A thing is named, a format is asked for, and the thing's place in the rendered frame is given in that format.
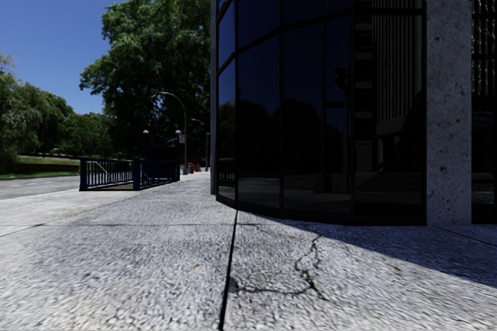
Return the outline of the grey street lamp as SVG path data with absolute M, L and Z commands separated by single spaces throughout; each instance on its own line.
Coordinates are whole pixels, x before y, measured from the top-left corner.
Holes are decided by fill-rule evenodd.
M 179 101 L 179 103 L 181 104 L 182 109 L 184 111 L 184 132 L 179 133 L 178 135 L 181 135 L 181 134 L 184 135 L 184 167 L 183 167 L 182 174 L 188 175 L 188 158 L 187 158 L 188 136 L 187 136 L 187 111 L 186 111 L 186 108 L 185 108 L 182 100 L 179 97 L 177 97 L 175 94 L 170 93 L 170 92 L 166 92 L 166 91 L 160 91 L 159 93 L 162 95 L 169 95 L 169 96 L 175 97 Z
M 203 121 L 196 119 L 196 118 L 191 118 L 191 121 L 198 122 L 203 127 L 203 129 L 205 131 L 205 143 L 206 143 L 205 162 L 206 163 L 205 163 L 204 171 L 208 172 L 209 171 L 209 137 L 210 137 L 210 132 L 208 131 L 208 128 Z

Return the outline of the tree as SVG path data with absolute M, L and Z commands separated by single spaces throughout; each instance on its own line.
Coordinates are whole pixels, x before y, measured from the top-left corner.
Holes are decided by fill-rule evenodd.
M 106 54 L 79 87 L 104 100 L 113 150 L 137 156 L 186 134 L 188 158 L 204 155 L 210 123 L 210 0 L 125 0 L 101 17 Z

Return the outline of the trees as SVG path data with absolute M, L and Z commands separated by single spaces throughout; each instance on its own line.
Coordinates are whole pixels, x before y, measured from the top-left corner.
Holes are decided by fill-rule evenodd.
M 109 117 L 77 114 L 64 98 L 22 82 L 11 68 L 10 57 L 0 53 L 0 174 L 14 172 L 24 152 L 114 154 Z

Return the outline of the glass tower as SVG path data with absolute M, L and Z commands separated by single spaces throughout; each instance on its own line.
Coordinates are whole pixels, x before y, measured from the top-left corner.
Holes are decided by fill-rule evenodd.
M 497 223 L 497 0 L 213 0 L 211 30 L 218 201 Z

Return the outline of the dark stairway railing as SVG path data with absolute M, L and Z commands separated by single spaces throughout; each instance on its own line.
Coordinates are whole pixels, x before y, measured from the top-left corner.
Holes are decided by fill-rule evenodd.
M 129 185 L 132 190 L 172 183 L 180 180 L 180 146 L 184 135 L 176 132 L 172 147 L 153 146 L 148 132 L 143 132 L 144 155 L 131 160 L 91 159 L 80 160 L 79 189 L 81 191 L 100 190 Z

